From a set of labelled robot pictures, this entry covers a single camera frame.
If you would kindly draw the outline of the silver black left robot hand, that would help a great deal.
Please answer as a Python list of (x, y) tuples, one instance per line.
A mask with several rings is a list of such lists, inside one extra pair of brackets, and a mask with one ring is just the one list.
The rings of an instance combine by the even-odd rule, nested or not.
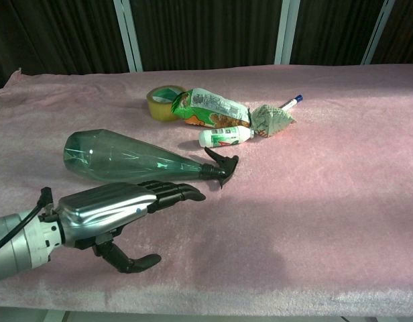
[(206, 196), (190, 184), (151, 180), (139, 184), (115, 182), (62, 197), (55, 213), (62, 243), (69, 248), (92, 248), (120, 273), (140, 273), (161, 261), (158, 254), (129, 258), (113, 239), (123, 228), (148, 214), (180, 201), (203, 201)]

